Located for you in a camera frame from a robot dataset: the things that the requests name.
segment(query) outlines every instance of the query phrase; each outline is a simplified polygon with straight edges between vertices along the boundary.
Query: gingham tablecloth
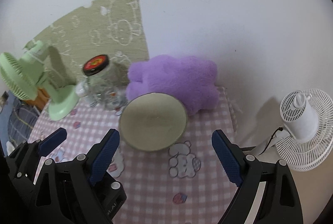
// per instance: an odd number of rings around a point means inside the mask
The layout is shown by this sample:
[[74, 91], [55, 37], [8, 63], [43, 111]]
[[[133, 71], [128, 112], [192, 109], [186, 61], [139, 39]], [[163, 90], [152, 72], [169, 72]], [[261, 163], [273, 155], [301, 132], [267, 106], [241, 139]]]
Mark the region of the gingham tablecloth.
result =
[[[189, 117], [186, 132], [169, 149], [146, 153], [123, 140], [108, 172], [120, 181], [127, 200], [114, 217], [115, 224], [216, 224], [231, 202], [237, 187], [229, 182], [211, 144], [211, 135], [222, 129], [234, 140], [230, 106], [221, 88], [220, 103], [214, 110]], [[87, 107], [81, 100], [71, 114], [52, 121], [46, 108], [38, 118], [29, 142], [44, 139], [63, 127], [67, 139], [47, 158], [72, 160], [87, 153], [110, 128], [118, 128], [114, 111]], [[44, 161], [37, 169], [38, 176]]]

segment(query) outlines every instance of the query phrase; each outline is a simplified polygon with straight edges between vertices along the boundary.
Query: white fan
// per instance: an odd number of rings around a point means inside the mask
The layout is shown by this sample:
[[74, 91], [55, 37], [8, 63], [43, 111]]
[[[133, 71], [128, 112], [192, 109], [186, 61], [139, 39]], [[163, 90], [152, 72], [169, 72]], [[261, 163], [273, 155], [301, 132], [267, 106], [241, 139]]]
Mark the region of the white fan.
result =
[[250, 153], [259, 155], [275, 145], [291, 169], [308, 171], [317, 167], [333, 147], [332, 98], [319, 89], [293, 91], [282, 100], [280, 115], [283, 130]]

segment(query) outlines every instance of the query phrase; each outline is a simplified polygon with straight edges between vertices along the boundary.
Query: power cord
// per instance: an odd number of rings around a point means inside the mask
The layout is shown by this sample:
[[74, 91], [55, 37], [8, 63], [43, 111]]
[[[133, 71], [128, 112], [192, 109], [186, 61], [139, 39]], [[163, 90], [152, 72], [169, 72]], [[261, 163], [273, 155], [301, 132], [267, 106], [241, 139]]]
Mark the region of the power cord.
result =
[[274, 131], [274, 133], [272, 134], [272, 136], [271, 136], [269, 142], [267, 143], [265, 149], [264, 149], [263, 152], [260, 153], [259, 155], [263, 154], [263, 153], [266, 151], [267, 147], [269, 146], [269, 144], [270, 144], [270, 142], [272, 141], [272, 139], [273, 139], [274, 135], [276, 134], [276, 132], [277, 132], [277, 131], [282, 131], [282, 130], [283, 130], [283, 127], [279, 127], [278, 129], [276, 129], [276, 130]]

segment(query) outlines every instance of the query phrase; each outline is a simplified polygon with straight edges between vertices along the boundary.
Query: fan base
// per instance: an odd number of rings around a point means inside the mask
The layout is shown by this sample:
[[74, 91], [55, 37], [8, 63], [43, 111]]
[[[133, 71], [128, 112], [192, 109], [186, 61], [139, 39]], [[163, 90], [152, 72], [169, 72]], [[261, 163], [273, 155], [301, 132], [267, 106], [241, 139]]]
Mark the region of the fan base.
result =
[[57, 91], [61, 101], [56, 103], [52, 100], [49, 104], [49, 116], [53, 121], [59, 121], [66, 117], [79, 101], [74, 85], [59, 88]]

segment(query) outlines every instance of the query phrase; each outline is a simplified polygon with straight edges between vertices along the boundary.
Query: fluffy purple toy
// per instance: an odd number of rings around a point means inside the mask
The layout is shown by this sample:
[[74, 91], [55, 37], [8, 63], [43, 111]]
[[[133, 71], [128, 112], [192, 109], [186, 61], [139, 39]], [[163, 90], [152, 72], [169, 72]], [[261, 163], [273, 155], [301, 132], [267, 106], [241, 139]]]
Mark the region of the fluffy purple toy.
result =
[[219, 101], [219, 91], [214, 86], [216, 76], [217, 66], [212, 61], [160, 55], [129, 67], [126, 96], [133, 100], [146, 93], [166, 93], [181, 101], [188, 115], [193, 115], [200, 109], [216, 107]]

